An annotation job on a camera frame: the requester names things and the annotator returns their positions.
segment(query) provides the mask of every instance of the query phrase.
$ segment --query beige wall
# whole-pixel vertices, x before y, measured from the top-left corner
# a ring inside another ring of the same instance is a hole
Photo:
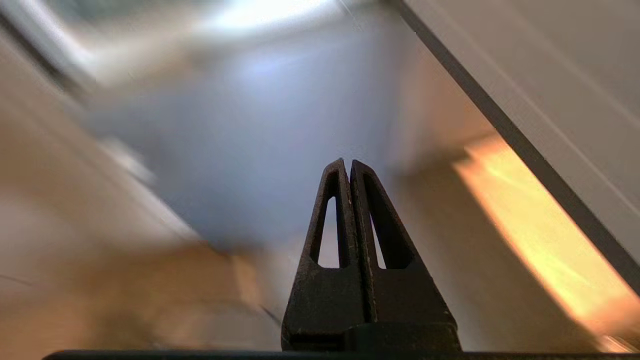
[[[74,105],[4,33],[0,78],[0,304],[111,256],[198,241],[76,127],[63,111]]]
[[[640,6],[407,3],[640,261]]]

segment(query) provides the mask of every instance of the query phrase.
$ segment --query blurry background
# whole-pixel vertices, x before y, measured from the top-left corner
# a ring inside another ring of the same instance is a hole
[[[640,8],[409,4],[638,259],[637,48],[623,45]],[[4,357],[278,350],[338,157],[377,171],[465,350],[640,345],[636,293],[387,3],[0,10]],[[593,51],[612,38],[622,53]],[[337,266],[332,221],[323,240]]]

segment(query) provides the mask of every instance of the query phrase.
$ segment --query white wall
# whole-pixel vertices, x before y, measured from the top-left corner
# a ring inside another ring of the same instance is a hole
[[[59,290],[111,256],[198,241],[63,111],[0,33],[0,304]]]
[[[407,3],[640,261],[640,5]]]

